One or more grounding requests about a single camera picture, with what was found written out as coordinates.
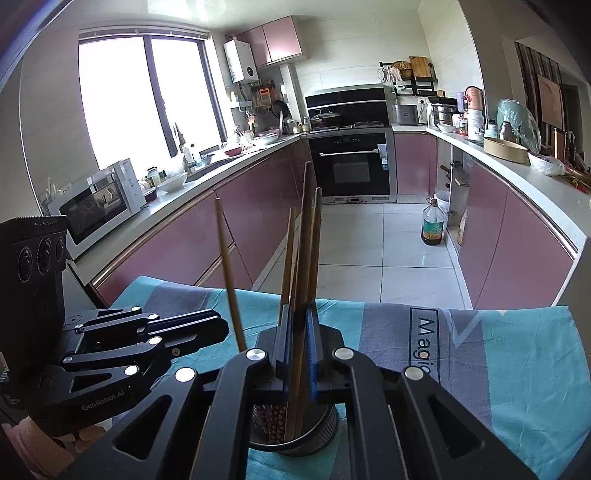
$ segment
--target plastic bag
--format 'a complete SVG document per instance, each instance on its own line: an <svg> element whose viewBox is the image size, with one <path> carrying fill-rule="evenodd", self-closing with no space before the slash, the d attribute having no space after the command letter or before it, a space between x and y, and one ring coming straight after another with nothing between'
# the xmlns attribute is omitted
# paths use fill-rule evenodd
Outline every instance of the plastic bag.
<svg viewBox="0 0 591 480"><path fill-rule="evenodd" d="M564 175L566 168L564 164L554 157L542 157L541 155L528 154L530 158L530 167L543 175L557 177Z"/></svg>
<svg viewBox="0 0 591 480"><path fill-rule="evenodd" d="M503 98L498 105L497 125L500 126L503 122L511 124L521 145L533 153L540 153L542 137L538 122L526 107L517 100Z"/></svg>

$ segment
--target blue tablecloth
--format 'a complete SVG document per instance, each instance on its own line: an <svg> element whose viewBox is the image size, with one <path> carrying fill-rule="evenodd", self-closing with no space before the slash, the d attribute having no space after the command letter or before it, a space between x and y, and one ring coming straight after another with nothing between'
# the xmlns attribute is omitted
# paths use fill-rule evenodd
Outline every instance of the blue tablecloth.
<svg viewBox="0 0 591 480"><path fill-rule="evenodd" d="M242 290L237 296L246 342L254 346L260 331L277 324L279 297ZM113 307L135 305L161 317L211 308L230 319L225 290L148 277ZM430 373L541 480L556 480L589 433L589 370L566 307L480 312L334 300L318 300L317 307L320 323L341 330L345 345L377 365L400 371L412 364ZM208 371L237 353L230 334L179 358L174 369ZM345 410L338 408L341 423L327 448L306 458L250 450L247 478L350 478Z"/></svg>

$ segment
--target oven handle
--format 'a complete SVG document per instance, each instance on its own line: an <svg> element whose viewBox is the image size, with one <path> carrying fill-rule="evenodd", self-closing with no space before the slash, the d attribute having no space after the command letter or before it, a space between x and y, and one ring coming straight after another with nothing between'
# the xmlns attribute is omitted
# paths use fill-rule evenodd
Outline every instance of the oven handle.
<svg viewBox="0 0 591 480"><path fill-rule="evenodd" d="M334 157L335 155L355 155L355 154L359 154L359 153L379 153L379 150L377 148L374 148L373 150L362 150L362 151L358 151L358 152L321 153L320 156L321 157Z"/></svg>

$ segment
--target kitchen counter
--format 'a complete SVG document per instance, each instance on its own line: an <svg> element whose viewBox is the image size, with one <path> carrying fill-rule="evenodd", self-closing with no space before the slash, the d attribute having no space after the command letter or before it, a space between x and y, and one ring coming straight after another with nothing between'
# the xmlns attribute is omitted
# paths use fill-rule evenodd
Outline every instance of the kitchen counter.
<svg viewBox="0 0 591 480"><path fill-rule="evenodd" d="M233 173L295 143L299 137L300 135L289 136L264 149L247 153L240 158L222 164L196 181L185 183L183 188L176 192L159 191L157 200L147 204L139 213L119 225L75 260L73 268L82 284L88 285L115 257L175 210Z"/></svg>
<svg viewBox="0 0 591 480"><path fill-rule="evenodd" d="M394 132L403 127L392 127ZM564 180L547 177L529 166L509 162L489 155L484 148L455 134L445 134L430 127L412 127L416 132L426 132L465 151L476 160L511 183L527 197L562 233L577 250L582 250L587 238L591 238L591 197L578 191Z"/></svg>

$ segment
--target bowl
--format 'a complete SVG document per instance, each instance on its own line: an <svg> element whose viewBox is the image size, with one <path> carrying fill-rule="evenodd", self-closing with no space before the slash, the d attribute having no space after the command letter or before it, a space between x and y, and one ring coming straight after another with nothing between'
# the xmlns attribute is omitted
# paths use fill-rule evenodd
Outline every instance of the bowl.
<svg viewBox="0 0 591 480"><path fill-rule="evenodd" d="M228 157L235 157L236 155L240 155L242 153L243 146L242 145L233 145L231 147L226 147L223 152Z"/></svg>
<svg viewBox="0 0 591 480"><path fill-rule="evenodd" d="M439 130L441 130L442 133L445 134L452 134L456 132L456 127L454 127L453 125L439 124L438 127Z"/></svg>
<svg viewBox="0 0 591 480"><path fill-rule="evenodd" d="M261 137L256 137L252 143L254 143L257 147L261 147L263 145L271 145L272 143L275 143L278 138L279 134L268 134Z"/></svg>
<svg viewBox="0 0 591 480"><path fill-rule="evenodd" d="M187 173L186 172L181 173L180 175L177 175L176 177L172 177L168 180L165 180L160 185L158 185L156 188L158 190L163 190L168 193L176 192L176 190L180 190L181 188L183 188L183 184L184 184L185 180L187 180Z"/></svg>
<svg viewBox="0 0 591 480"><path fill-rule="evenodd" d="M530 162L527 158L527 148L507 140L486 137L484 139L484 151L489 155L514 163L528 165Z"/></svg>

